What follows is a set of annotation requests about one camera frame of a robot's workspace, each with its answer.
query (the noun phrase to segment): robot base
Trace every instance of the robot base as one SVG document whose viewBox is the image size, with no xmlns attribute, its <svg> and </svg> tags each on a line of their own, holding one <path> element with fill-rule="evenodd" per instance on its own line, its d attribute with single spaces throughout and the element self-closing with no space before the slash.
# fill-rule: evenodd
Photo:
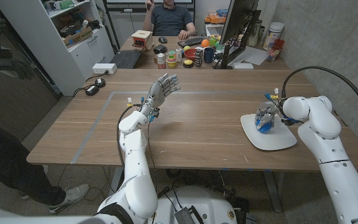
<svg viewBox="0 0 358 224">
<path fill-rule="evenodd" d="M 231 204 L 216 192 L 199 186 L 184 186 L 175 188 L 180 205 L 183 208 L 191 208 L 194 206 L 197 213 L 203 219 L 205 224 L 209 223 L 228 223 L 236 224 L 237 219 Z M 163 195 L 158 200 L 157 215 L 154 223 L 178 223 L 175 218 L 175 209 L 180 211 L 178 200 L 173 190 L 167 192 L 167 196 Z M 199 223 L 194 213 L 191 214 L 195 223 Z M 152 224 L 153 219 L 149 218 L 148 224 Z"/>
</svg>

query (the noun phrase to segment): black pants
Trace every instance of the black pants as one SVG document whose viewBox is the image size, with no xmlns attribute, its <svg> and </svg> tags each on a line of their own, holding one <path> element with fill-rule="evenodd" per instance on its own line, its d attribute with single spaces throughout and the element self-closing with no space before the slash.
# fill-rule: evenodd
<svg viewBox="0 0 358 224">
<path fill-rule="evenodd" d="M 0 181 L 21 190 L 37 202 L 46 205 L 62 203 L 66 192 L 50 184 L 41 165 L 28 163 L 28 154 L 16 137 L 0 128 Z"/>
</svg>

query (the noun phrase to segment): man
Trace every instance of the man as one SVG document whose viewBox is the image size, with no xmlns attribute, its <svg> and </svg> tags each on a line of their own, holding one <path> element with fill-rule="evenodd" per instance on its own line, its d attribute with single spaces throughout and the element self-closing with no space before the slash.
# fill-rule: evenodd
<svg viewBox="0 0 358 224">
<path fill-rule="evenodd" d="M 185 40 L 196 35 L 193 18 L 185 7 L 177 6 L 175 0 L 163 0 L 163 4 L 154 7 L 154 0 L 146 1 L 150 9 L 146 12 L 143 30 L 153 31 L 155 36 L 175 36 Z"/>
<path fill-rule="evenodd" d="M 0 34 L 4 23 L 0 19 Z M 35 76 L 29 63 L 13 58 L 0 58 L 0 72 L 22 80 L 30 80 Z M 58 213 L 86 195 L 88 184 L 66 190 L 52 186 L 45 175 L 46 167 L 29 164 L 26 161 L 28 154 L 28 150 L 16 137 L 0 128 L 0 181 L 10 188 L 22 191 L 23 199 L 30 197 L 49 205 L 50 213 Z"/>
</svg>

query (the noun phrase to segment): gray sneaker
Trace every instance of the gray sneaker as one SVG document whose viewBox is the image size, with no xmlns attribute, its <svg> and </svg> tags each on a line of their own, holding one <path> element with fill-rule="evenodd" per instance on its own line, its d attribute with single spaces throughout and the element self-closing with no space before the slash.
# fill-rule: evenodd
<svg viewBox="0 0 358 224">
<path fill-rule="evenodd" d="M 47 165 L 42 165 L 42 167 L 44 167 L 44 173 L 45 175 L 48 173 L 48 169 L 49 167 Z M 23 199 L 23 200 L 28 200 L 30 199 L 30 196 L 28 196 L 26 193 L 18 190 L 17 193 L 19 194 L 20 198 Z"/>
<path fill-rule="evenodd" d="M 50 205 L 49 212 L 56 214 L 67 208 L 72 203 L 80 201 L 86 193 L 88 193 L 90 187 L 88 184 L 83 184 L 72 189 L 66 189 L 66 198 L 65 200 L 58 205 Z"/>
</svg>

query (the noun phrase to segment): man's hand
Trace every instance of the man's hand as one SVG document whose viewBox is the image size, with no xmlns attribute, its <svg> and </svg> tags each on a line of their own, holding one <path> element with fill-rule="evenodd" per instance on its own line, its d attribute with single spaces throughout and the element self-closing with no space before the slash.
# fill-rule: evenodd
<svg viewBox="0 0 358 224">
<path fill-rule="evenodd" d="M 182 30 L 182 31 L 180 31 L 178 37 L 179 37 L 179 40 L 186 40 L 187 37 L 189 37 L 189 36 L 190 35 L 189 35 L 189 33 L 187 31 Z"/>
<path fill-rule="evenodd" d="M 152 12 L 154 9 L 154 0 L 147 0 L 145 4 L 146 4 L 146 10 Z"/>
</svg>

